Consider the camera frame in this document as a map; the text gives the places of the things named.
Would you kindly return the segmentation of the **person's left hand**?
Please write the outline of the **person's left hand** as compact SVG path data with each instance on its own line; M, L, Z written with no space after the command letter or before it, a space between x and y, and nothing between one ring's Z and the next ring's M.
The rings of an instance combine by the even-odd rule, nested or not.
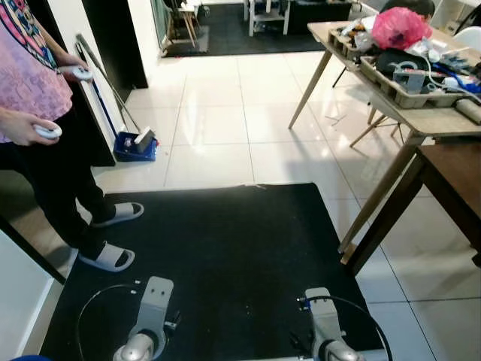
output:
M58 69L61 70L64 75L76 76L79 73L89 72L86 63L75 55L63 53L61 55L55 55L54 58L57 62Z

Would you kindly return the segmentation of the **person's right hand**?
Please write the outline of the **person's right hand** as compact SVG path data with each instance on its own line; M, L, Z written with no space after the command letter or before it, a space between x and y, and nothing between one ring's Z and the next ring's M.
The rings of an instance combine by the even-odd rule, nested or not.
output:
M33 144L51 145L57 140L39 135L35 130L35 125L41 125L46 129L51 129L55 123L33 116L33 114L22 113L22 111L10 111L9 117L3 121L3 133L15 144L21 147L28 147Z

